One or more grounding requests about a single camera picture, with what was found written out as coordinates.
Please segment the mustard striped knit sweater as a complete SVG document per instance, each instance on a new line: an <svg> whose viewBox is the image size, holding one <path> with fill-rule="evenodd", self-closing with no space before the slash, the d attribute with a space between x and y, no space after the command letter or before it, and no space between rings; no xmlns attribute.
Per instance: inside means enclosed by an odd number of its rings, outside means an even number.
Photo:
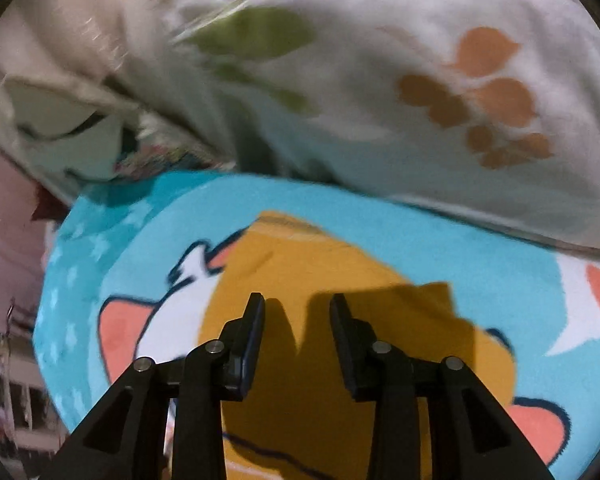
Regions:
<svg viewBox="0 0 600 480"><path fill-rule="evenodd" d="M501 402L513 400L509 352L454 311L451 287L414 285L362 249L300 219L267 211L228 246L201 336L219 333L251 294L265 300L256 374L242 402L223 405L232 479L362 479L374 408L353 401L340 370L329 303L409 356L458 356Z"/></svg>

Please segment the turquoise cartoon fleece blanket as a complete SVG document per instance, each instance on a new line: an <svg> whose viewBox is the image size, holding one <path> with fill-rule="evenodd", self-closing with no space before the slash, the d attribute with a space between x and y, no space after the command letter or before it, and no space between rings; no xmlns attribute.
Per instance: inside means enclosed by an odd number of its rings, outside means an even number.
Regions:
<svg viewBox="0 0 600 480"><path fill-rule="evenodd" d="M138 356L166 362L219 335L201 327L228 246L267 211L362 249L513 358L503 404L557 479L600 452L600 260L318 184L212 171L92 185L60 227L33 345L74 428Z"/></svg>

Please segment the pink wardrobe cabinet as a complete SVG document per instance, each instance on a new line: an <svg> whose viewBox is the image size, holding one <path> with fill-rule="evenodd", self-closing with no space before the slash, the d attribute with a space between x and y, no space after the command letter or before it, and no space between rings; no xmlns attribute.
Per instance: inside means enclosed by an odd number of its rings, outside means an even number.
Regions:
<svg viewBox="0 0 600 480"><path fill-rule="evenodd" d="M44 224L33 222L35 185L0 156L0 333L15 302L36 308L43 283Z"/></svg>

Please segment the red cloth item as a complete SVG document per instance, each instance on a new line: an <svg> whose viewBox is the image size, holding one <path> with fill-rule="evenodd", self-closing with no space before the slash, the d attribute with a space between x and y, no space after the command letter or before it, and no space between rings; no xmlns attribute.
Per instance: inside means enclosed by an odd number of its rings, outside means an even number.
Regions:
<svg viewBox="0 0 600 480"><path fill-rule="evenodd" d="M35 188L35 207L31 214L31 221L63 222L69 214L70 208L43 185Z"/></svg>

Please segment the small cream black-trimmed pillow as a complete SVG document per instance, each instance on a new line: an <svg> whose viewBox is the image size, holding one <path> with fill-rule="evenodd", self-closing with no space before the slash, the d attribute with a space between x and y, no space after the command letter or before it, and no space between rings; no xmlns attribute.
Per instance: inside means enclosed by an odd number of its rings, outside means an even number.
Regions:
<svg viewBox="0 0 600 480"><path fill-rule="evenodd" d="M7 76L18 140L34 166L81 182L117 179L138 148L142 108L76 77Z"/></svg>

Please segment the white leaf-print pillow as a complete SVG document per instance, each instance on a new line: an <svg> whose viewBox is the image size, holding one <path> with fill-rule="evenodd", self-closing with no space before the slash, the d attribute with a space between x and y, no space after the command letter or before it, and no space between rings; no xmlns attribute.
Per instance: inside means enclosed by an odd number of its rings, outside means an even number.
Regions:
<svg viewBox="0 0 600 480"><path fill-rule="evenodd" d="M595 0L159 0L171 81L242 170L600 252Z"/></svg>

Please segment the beige embroidered curtain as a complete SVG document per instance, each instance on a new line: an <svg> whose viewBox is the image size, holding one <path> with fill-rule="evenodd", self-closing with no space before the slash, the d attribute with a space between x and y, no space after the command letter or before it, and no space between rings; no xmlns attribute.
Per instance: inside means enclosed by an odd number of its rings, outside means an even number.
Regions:
<svg viewBox="0 0 600 480"><path fill-rule="evenodd" d="M196 70L173 49L164 0L0 0L0 151L64 203L92 183L34 166L18 140L7 76L69 76L117 93L142 108L135 152L118 162L117 179L140 180L171 169L231 170Z"/></svg>

